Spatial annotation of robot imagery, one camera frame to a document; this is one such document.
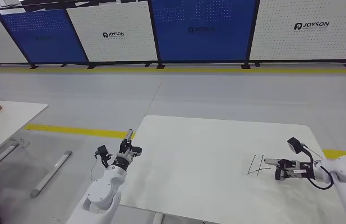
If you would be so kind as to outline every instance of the joyson logo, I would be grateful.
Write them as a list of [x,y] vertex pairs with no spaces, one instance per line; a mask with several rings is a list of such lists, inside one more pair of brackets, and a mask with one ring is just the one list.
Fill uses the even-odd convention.
[[189,34],[196,34],[196,33],[201,33],[201,32],[212,32],[215,31],[215,27],[206,27],[206,26],[202,26],[202,27],[189,27],[188,28],[188,33]]
[[299,31],[321,31],[327,28],[330,25],[330,22],[306,22],[305,24],[298,22],[295,24],[294,30]]
[[124,38],[124,32],[104,32],[103,36],[107,40],[122,39],[122,38]]

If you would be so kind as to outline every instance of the black cable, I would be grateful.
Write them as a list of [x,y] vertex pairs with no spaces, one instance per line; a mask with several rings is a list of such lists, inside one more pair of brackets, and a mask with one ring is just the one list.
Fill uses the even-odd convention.
[[322,188],[320,186],[317,186],[314,182],[312,182],[312,180],[310,178],[307,178],[307,180],[315,187],[315,188],[319,188],[320,190],[327,190],[327,189],[330,189],[333,185],[334,185],[334,179],[332,178],[332,175],[330,172],[328,172],[323,166],[320,166],[321,169],[323,169],[329,176],[330,178],[330,185],[325,187],[325,188]]

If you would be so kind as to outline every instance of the cable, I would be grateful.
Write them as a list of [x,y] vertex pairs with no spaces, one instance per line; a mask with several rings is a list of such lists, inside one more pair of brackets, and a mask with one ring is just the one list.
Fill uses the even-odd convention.
[[316,152],[314,152],[313,150],[311,150],[309,147],[307,147],[307,145],[305,145],[304,143],[303,143],[302,145],[305,146],[308,150],[310,150],[313,154],[315,154],[316,156],[318,156],[319,158],[321,158],[322,160],[324,160],[324,158],[322,158],[322,156],[320,156],[319,154],[317,154]]
[[321,169],[323,169],[329,176],[330,178],[330,185],[325,187],[325,188],[322,188],[320,186],[317,186],[314,182],[312,182],[312,180],[310,178],[307,178],[307,180],[315,187],[315,188],[319,188],[320,190],[327,190],[327,189],[330,189],[333,185],[334,185],[334,179],[332,178],[332,175],[330,172],[328,172],[323,166],[320,166]]
[[95,159],[94,166],[93,166],[92,169],[90,170],[90,180],[92,180],[92,181],[93,181],[92,171],[93,171],[93,169],[94,169],[94,167],[95,167],[95,165],[96,165],[97,160],[98,160],[98,159]]

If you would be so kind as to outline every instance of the yellow floor stripe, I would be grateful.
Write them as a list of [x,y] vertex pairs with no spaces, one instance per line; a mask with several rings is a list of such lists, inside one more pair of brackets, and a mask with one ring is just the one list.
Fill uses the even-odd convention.
[[64,134],[81,134],[84,136],[99,136],[107,138],[124,138],[127,132],[120,132],[117,130],[100,130],[100,129],[87,129],[87,128],[74,128],[74,127],[62,127],[53,125],[42,124],[28,124],[25,126],[26,130],[40,130],[43,132],[58,132]]
[[[28,124],[25,126],[26,130],[40,130],[43,132],[58,132],[64,134],[81,134],[84,136],[98,136],[107,138],[124,138],[127,132],[118,130],[100,130],[88,128],[75,128],[75,127],[62,127],[44,124]],[[346,151],[341,150],[322,150],[326,158],[334,160],[340,156],[346,155]]]
[[97,72],[239,72],[239,73],[346,73],[346,68],[341,69],[273,69],[273,68],[252,68],[252,69],[240,69],[240,68],[43,68],[39,67],[35,70],[24,68],[0,68],[0,72],[25,72],[25,73],[67,73],[67,72],[81,72],[81,73],[97,73]]
[[340,156],[345,156],[346,151],[341,151],[341,150],[322,150],[326,156],[326,158],[330,160],[335,160]]

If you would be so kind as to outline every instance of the pegboard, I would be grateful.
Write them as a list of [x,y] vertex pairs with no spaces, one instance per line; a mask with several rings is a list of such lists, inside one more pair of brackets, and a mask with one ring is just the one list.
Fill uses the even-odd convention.
[[0,22],[0,63],[27,63],[15,42]]
[[86,62],[63,10],[7,14],[2,18],[33,63]]
[[261,0],[250,60],[346,59],[346,0]]
[[244,60],[255,0],[153,0],[162,60]]
[[147,2],[69,8],[91,62],[157,60]]

